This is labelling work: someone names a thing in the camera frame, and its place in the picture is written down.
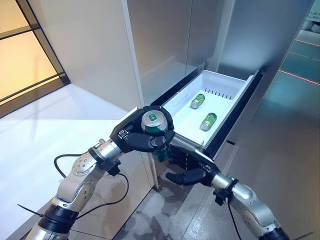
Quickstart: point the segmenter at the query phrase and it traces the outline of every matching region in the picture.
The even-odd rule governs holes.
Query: can in drawer
[[[215,121],[217,120],[217,115],[213,112],[210,112],[202,121],[201,125],[200,125],[200,129],[202,131],[208,131],[212,125],[215,123]]]
[[[199,93],[191,102],[190,108],[197,109],[205,101],[205,95]]]
[[[151,136],[160,136],[168,131],[168,122],[161,111],[151,110],[142,116],[141,128],[143,132]],[[152,156],[159,162],[168,160],[170,156],[170,146],[166,145],[163,149],[154,151]]]

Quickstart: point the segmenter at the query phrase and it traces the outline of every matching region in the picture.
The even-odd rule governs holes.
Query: window
[[[27,0],[0,1],[0,118],[70,83]]]

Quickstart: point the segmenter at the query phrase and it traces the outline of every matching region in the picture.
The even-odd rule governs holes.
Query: black cable
[[[58,160],[59,158],[63,158],[63,157],[79,157],[79,156],[81,156],[81,155],[83,155],[83,154],[85,154],[85,153],[86,153],[86,152],[81,153],[81,154],[62,154],[62,155],[59,155],[59,156],[57,156],[57,157],[53,160],[54,166],[55,166],[56,170],[61,174],[61,176],[62,176],[63,178],[66,178],[66,175],[64,174],[64,172],[61,171],[61,169],[59,168],[59,166],[58,166],[58,164],[57,164],[57,160]]]
[[[230,214],[231,214],[231,218],[232,218],[232,221],[233,221],[233,225],[234,225],[234,228],[235,228],[236,234],[238,235],[239,240],[242,240],[242,238],[240,237],[240,234],[239,234],[239,231],[238,231],[237,225],[236,225],[236,221],[235,221],[234,215],[232,214],[232,211],[231,211],[231,208],[230,208],[230,202],[229,202],[229,199],[228,199],[228,208],[229,208],[229,212],[230,212]]]
[[[42,217],[44,216],[43,214],[37,213],[36,211],[32,211],[32,210],[30,210],[29,208],[26,208],[25,206],[22,206],[22,205],[20,205],[20,204],[17,204],[17,205],[18,205],[19,207],[23,208],[24,210],[27,210],[27,211],[35,214],[35,215],[38,215],[40,218],[42,218]]]
[[[78,216],[78,217],[76,218],[77,220],[78,220],[79,218],[82,218],[83,216],[87,215],[88,213],[91,213],[92,211],[100,208],[100,207],[107,206],[107,205],[117,204],[117,203],[121,202],[121,201],[127,196],[128,191],[129,191],[129,181],[128,181],[128,178],[126,177],[126,175],[124,175],[124,174],[122,174],[122,173],[118,173],[117,175],[123,176],[123,177],[125,178],[125,180],[126,180],[126,191],[125,191],[124,196],[123,196],[120,200],[118,200],[118,201],[109,202],[109,203],[104,203],[104,204],[101,204],[101,205],[99,205],[99,206],[96,206],[96,207],[92,208],[91,210],[89,210],[89,211],[85,212],[84,214]]]

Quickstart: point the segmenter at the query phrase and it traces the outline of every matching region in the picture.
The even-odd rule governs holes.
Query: red laser line
[[[301,42],[301,43],[305,43],[305,44],[310,44],[310,45],[313,45],[313,46],[316,46],[316,47],[320,47],[320,45],[314,44],[314,43],[311,43],[311,42],[302,41],[302,40],[298,40],[298,39],[296,39],[296,41]]]
[[[317,84],[317,85],[320,86],[320,83],[318,83],[318,82],[316,82],[316,81],[311,81],[311,80],[309,80],[309,79],[307,79],[307,78],[304,78],[304,77],[302,77],[302,76],[295,75],[295,74],[293,74],[293,73],[291,73],[291,72],[283,71],[283,70],[279,70],[279,72],[282,72],[282,73],[285,73],[285,74],[289,74],[289,75],[294,76],[294,77],[296,77],[296,78],[299,78],[299,79],[302,79],[302,80],[305,80],[305,81],[307,81],[307,82],[310,82],[310,83],[313,83],[313,84]]]

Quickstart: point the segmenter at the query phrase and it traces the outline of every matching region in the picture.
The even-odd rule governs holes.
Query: refrigerator drawer
[[[172,115],[177,138],[213,157],[227,138],[261,78],[259,70],[247,80],[208,70],[202,71],[163,105]],[[192,109],[191,102],[198,94],[203,94],[205,100],[197,109]],[[203,131],[200,125],[209,113],[216,114],[217,119],[208,131]]]

